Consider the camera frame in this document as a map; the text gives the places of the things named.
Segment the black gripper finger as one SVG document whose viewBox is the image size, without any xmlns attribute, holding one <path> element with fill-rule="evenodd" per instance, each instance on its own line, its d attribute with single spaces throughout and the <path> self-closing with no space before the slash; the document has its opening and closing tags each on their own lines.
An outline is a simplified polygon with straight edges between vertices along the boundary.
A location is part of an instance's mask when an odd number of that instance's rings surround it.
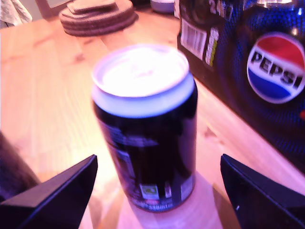
<svg viewBox="0 0 305 229">
<path fill-rule="evenodd" d="M 224 187 L 243 229 L 303 229 L 304 195 L 223 154 Z"/>
<path fill-rule="evenodd" d="M 91 155 L 0 204 L 2 229 L 77 229 L 92 195 L 98 161 Z"/>
</svg>

